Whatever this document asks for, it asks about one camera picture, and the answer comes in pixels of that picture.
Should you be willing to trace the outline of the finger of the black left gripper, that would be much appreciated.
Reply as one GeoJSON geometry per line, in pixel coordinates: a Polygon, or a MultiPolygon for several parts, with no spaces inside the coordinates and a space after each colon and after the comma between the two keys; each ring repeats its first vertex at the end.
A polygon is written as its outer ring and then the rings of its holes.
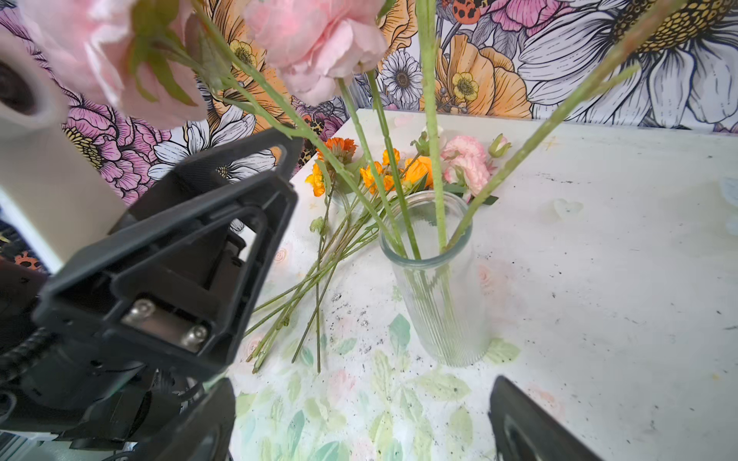
{"type": "Polygon", "coordinates": [[[40,291],[36,325],[190,378],[238,352],[298,196],[268,171],[81,249],[40,291]]]}
{"type": "Polygon", "coordinates": [[[269,129],[194,154],[166,172],[128,208],[113,229],[125,229],[221,186],[272,174],[289,181],[303,144],[300,136],[289,138],[269,129]]]}

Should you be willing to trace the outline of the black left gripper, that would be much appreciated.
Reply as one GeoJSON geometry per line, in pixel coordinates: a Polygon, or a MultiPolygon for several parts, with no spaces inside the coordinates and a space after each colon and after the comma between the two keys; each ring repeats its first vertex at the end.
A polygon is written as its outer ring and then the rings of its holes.
{"type": "Polygon", "coordinates": [[[51,278],[1,264],[3,430],[48,432],[73,449],[136,447],[209,391],[207,380],[36,325],[40,291],[51,278]]]}

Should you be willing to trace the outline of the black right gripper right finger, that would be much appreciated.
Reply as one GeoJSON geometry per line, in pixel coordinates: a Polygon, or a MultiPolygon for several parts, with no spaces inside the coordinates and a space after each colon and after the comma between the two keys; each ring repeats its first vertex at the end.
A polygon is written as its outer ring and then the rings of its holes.
{"type": "Polygon", "coordinates": [[[496,460],[602,460],[505,376],[494,382],[488,418],[496,460]]]}

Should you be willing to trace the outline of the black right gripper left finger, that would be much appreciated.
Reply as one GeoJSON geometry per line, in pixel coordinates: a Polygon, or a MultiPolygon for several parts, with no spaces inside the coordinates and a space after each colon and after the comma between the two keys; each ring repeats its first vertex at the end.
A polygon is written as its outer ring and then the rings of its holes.
{"type": "Polygon", "coordinates": [[[209,391],[153,438],[138,443],[128,460],[232,460],[236,422],[232,382],[221,378],[209,391]]]}

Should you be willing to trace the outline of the light pink peony stem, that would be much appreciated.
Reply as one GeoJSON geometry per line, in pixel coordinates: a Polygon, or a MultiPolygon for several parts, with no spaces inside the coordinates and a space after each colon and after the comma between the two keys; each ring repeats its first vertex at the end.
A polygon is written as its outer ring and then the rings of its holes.
{"type": "Polygon", "coordinates": [[[101,172],[124,204],[172,169],[124,150],[136,121],[157,131],[188,127],[202,143],[206,118],[245,131],[243,119],[305,138],[344,178],[349,173],[313,130],[304,104],[343,97],[355,76],[386,57],[387,1],[22,1],[17,11],[56,77],[82,95],[79,115],[108,109],[119,134],[101,132],[101,172]]]}

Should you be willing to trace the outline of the cream rose flower stem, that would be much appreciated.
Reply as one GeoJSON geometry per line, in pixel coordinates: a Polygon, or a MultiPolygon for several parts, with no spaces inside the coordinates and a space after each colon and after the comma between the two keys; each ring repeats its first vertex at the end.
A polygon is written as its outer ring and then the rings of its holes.
{"type": "Polygon", "coordinates": [[[402,185],[401,176],[400,176],[400,169],[397,165],[395,149],[394,149],[392,139],[390,136],[386,113],[384,112],[384,105],[382,104],[379,85],[377,83],[378,71],[370,70],[365,73],[365,76],[369,84],[370,92],[372,95],[373,109],[378,117],[378,121],[380,123],[380,128],[382,131],[382,137],[384,138],[384,144],[386,145],[386,152],[388,155],[389,166],[390,166],[390,175],[392,177],[392,187],[389,190],[386,190],[386,188],[384,187],[384,177],[380,175],[375,165],[375,160],[373,159],[371,155],[371,150],[369,148],[365,130],[363,129],[363,126],[361,125],[361,121],[359,120],[359,115],[357,114],[357,107],[356,107],[356,104],[354,103],[353,97],[351,96],[348,90],[348,86],[346,86],[345,81],[343,79],[339,79],[338,84],[341,90],[341,95],[343,96],[346,108],[348,110],[348,113],[351,116],[352,121],[354,122],[356,133],[359,136],[359,143],[361,144],[362,153],[363,153],[366,166],[369,168],[369,171],[374,180],[374,190],[378,194],[382,202],[382,206],[384,207],[384,211],[386,212],[386,217],[384,218],[377,217],[376,220],[379,225],[384,225],[384,220],[386,219],[389,220],[389,226],[390,226],[389,229],[391,230],[390,234],[392,236],[392,242],[394,243],[397,252],[401,255],[407,255],[407,251],[405,250],[403,239],[400,236],[400,231],[395,221],[394,214],[392,211],[392,206],[390,205],[390,201],[389,201],[389,195],[392,192],[395,192],[396,204],[400,207],[401,217],[403,218],[403,221],[404,221],[407,238],[409,239],[409,245],[411,246],[412,255],[414,256],[415,259],[421,259],[421,253],[420,253],[420,249],[419,249],[419,246],[418,246],[415,234],[414,234],[413,227],[411,225],[411,217],[409,216],[409,206],[407,205],[406,194],[403,191],[403,185],[402,185]]]}

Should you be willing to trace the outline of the orange daisy flower stem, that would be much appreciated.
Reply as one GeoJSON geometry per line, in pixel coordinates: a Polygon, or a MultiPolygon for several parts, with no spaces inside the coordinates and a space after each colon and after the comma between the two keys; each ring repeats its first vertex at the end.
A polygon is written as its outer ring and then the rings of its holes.
{"type": "MultiPolygon", "coordinates": [[[[326,234],[324,259],[320,274],[321,367],[324,343],[322,310],[332,280],[336,276],[338,266],[344,259],[357,253],[377,236],[376,226],[372,223],[372,214],[362,202],[364,199],[369,200],[371,194],[364,183],[359,180],[361,166],[354,161],[357,144],[350,138],[332,138],[327,142],[327,147],[341,162],[341,165],[345,167],[349,177],[342,177],[328,165],[328,161],[325,161],[322,157],[317,158],[317,161],[325,163],[332,183],[332,203],[328,220],[328,230],[330,232],[326,234]]],[[[259,306],[259,309],[265,312],[264,317],[257,320],[257,324],[247,330],[248,333],[253,333],[261,328],[266,328],[259,342],[248,353],[247,361],[253,364],[252,372],[254,374],[261,372],[267,357],[271,355],[276,345],[278,336],[286,332],[288,327],[292,325],[292,320],[297,315],[300,305],[307,301],[309,295],[313,295],[313,308],[309,320],[294,351],[291,353],[291,359],[295,361],[307,353],[308,337],[311,333],[315,335],[313,328],[310,332],[308,332],[308,329],[311,325],[309,322],[311,322],[311,315],[315,306],[314,279],[317,250],[315,261],[303,278],[295,282],[294,286],[259,306]]]]}

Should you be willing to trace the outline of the clear glass vase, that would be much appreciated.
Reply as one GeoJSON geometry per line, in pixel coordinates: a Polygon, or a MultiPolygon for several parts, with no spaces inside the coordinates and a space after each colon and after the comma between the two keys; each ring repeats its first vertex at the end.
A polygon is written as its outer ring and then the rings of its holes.
{"type": "Polygon", "coordinates": [[[403,252],[397,253],[385,235],[380,236],[380,248],[391,264],[411,324],[433,359],[452,367],[469,366],[486,353],[492,340],[474,228],[468,226],[455,244],[442,250],[431,191],[407,197],[407,216],[399,206],[392,209],[403,252]]]}

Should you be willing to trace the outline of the pink white rose stem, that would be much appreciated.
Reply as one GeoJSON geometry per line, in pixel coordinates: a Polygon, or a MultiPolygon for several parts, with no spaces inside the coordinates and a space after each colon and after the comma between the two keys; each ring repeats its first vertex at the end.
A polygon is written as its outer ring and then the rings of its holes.
{"type": "Polygon", "coordinates": [[[455,136],[441,151],[444,187],[465,202],[476,198],[497,173],[495,161],[510,148],[502,134],[488,147],[474,136],[455,136]]]}

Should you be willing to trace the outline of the white carnation flower stem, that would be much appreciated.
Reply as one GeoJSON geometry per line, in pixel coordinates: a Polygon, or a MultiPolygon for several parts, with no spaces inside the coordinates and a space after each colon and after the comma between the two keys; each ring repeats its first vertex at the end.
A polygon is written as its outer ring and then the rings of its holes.
{"type": "Polygon", "coordinates": [[[442,161],[440,155],[440,136],[437,124],[435,99],[435,63],[437,43],[435,32],[435,2],[418,0],[415,3],[418,19],[418,34],[422,66],[422,88],[426,128],[429,140],[430,160],[432,161],[432,182],[434,183],[434,206],[438,232],[439,253],[446,251],[448,244],[444,190],[442,184],[442,161]]]}

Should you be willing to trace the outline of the pink carnation flower stem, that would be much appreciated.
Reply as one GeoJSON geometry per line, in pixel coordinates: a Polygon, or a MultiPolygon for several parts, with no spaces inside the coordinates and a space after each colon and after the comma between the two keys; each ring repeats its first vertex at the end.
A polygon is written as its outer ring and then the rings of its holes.
{"type": "Polygon", "coordinates": [[[593,70],[573,93],[547,118],[536,131],[524,142],[515,154],[505,163],[501,170],[482,188],[482,191],[469,204],[454,234],[448,241],[442,242],[441,250],[447,252],[465,236],[472,225],[473,218],[484,201],[492,195],[510,174],[551,134],[565,119],[586,100],[602,95],[615,86],[623,84],[636,71],[641,69],[636,63],[619,74],[615,74],[616,67],[622,65],[638,48],[641,47],[666,20],[679,11],[685,3],[683,1],[660,0],[649,7],[636,23],[624,33],[624,36],[605,55],[603,61],[593,70]]]}

